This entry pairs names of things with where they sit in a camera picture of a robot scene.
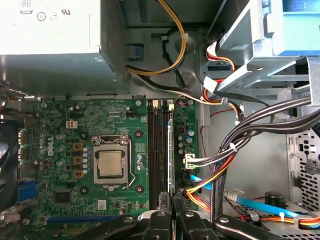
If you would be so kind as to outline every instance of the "perforated metal panel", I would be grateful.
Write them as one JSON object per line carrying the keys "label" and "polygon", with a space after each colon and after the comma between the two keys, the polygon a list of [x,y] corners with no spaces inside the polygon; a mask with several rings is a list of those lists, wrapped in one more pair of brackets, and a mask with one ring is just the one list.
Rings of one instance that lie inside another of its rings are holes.
{"label": "perforated metal panel", "polygon": [[319,160],[317,152],[317,144],[319,138],[317,134],[312,130],[302,132],[295,135],[296,139],[296,158],[298,158],[299,169],[298,176],[302,181],[302,203],[303,207],[310,211],[320,210],[319,200],[319,186],[320,177],[319,174],[309,174],[309,170],[306,169],[307,161],[315,168],[319,167]]}
{"label": "perforated metal panel", "polygon": [[103,57],[108,61],[115,74],[124,79],[128,76],[126,69],[126,28],[118,0],[101,1],[105,15],[101,16]]}
{"label": "perforated metal panel", "polygon": [[281,235],[281,237],[287,240],[320,240],[320,234],[289,234]]}

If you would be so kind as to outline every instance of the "metal clip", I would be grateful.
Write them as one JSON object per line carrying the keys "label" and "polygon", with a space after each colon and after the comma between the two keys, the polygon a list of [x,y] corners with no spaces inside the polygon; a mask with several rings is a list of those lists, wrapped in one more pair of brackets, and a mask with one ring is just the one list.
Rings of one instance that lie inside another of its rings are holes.
{"label": "metal clip", "polygon": [[255,210],[247,210],[246,212],[250,215],[252,221],[259,221],[259,214]]}

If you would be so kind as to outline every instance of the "cable tie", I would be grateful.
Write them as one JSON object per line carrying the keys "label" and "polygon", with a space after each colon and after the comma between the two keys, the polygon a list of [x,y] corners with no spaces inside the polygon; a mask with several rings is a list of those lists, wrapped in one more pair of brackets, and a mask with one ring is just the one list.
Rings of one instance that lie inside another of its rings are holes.
{"label": "cable tie", "polygon": [[162,35],[161,36],[161,41],[163,42],[163,41],[166,41],[166,40],[168,40],[168,36],[167,35]]}
{"label": "cable tie", "polygon": [[285,213],[283,211],[279,212],[279,216],[281,217],[281,222],[285,222]]}
{"label": "cable tie", "polygon": [[221,98],[221,105],[228,105],[229,99],[227,97]]}
{"label": "cable tie", "polygon": [[236,145],[234,145],[232,142],[230,142],[229,147],[234,151],[234,152],[238,152],[238,149],[236,149]]}
{"label": "cable tie", "polygon": [[185,39],[187,42],[189,40],[189,34],[186,32],[185,34],[181,35],[182,39]]}

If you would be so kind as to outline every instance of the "ram slot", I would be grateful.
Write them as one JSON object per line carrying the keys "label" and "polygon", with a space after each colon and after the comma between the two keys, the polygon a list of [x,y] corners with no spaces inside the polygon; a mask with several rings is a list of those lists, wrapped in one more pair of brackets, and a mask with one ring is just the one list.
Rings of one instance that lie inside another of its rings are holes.
{"label": "ram slot", "polygon": [[162,107],[162,118],[161,118],[161,134],[162,134],[162,165],[163,165],[163,191],[167,192],[167,181],[168,181],[168,122],[170,114],[168,106]]}
{"label": "ram slot", "polygon": [[155,210],[159,204],[160,183],[159,183],[159,129],[158,129],[158,108],[152,102],[148,102],[147,113],[148,125],[148,177],[149,177],[149,207]]}

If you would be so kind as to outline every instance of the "yellow wire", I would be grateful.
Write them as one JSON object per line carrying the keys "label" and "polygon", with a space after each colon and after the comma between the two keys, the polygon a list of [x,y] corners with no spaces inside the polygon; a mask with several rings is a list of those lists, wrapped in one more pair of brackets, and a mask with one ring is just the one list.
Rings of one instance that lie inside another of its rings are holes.
{"label": "yellow wire", "polygon": [[217,177],[219,177],[228,167],[229,165],[231,164],[231,162],[228,163],[228,165],[226,165],[223,169],[221,169],[216,175],[214,175],[213,177],[211,177],[210,179],[208,179],[206,182],[200,184],[200,185],[197,185],[193,188],[189,188],[187,189],[186,191],[189,193],[189,194],[192,194],[194,193],[195,191],[197,191],[199,188],[202,188],[203,186],[205,186],[206,184],[212,182],[213,180],[215,180]]}
{"label": "yellow wire", "polygon": [[185,38],[185,31],[184,28],[181,24],[181,22],[179,21],[178,17],[176,16],[176,14],[173,12],[173,10],[171,10],[171,8],[164,2],[164,0],[157,0],[162,7],[167,11],[167,13],[172,17],[172,19],[174,20],[175,24],[177,25],[180,35],[181,35],[181,41],[182,41],[182,45],[181,45],[181,50],[180,50],[180,54],[178,56],[178,58],[176,59],[176,61],[174,62],[174,64],[172,64],[171,66],[163,69],[163,70],[158,70],[158,71],[141,71],[141,70],[135,70],[133,68],[128,67],[128,71],[132,74],[137,74],[137,75],[144,75],[144,76],[151,76],[151,75],[157,75],[157,74],[162,74],[166,71],[169,71],[173,68],[175,68],[183,59],[185,53],[186,53],[186,48],[187,48],[187,41]]}
{"label": "yellow wire", "polygon": [[207,206],[203,202],[198,201],[192,194],[188,194],[188,196],[190,200],[195,204],[197,204],[198,206],[202,207],[203,209],[207,208]]}

